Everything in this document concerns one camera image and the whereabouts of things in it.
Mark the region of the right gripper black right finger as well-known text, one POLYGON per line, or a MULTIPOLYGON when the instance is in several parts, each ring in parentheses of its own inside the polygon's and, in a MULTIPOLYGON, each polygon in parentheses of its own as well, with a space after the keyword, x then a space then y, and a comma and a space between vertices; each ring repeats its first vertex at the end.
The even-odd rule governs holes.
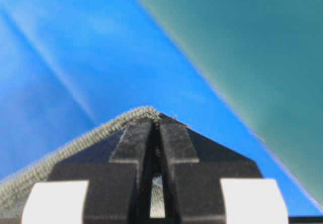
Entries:
POLYGON ((161 115, 165 214, 172 223, 288 223, 281 191, 257 164, 161 115))

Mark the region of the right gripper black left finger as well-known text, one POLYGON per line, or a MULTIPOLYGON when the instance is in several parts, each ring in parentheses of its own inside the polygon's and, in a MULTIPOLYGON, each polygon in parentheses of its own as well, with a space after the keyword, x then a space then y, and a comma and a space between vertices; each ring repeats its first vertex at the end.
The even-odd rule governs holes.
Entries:
POLYGON ((22 223, 145 223, 152 120, 143 119, 57 163, 27 199, 22 223))

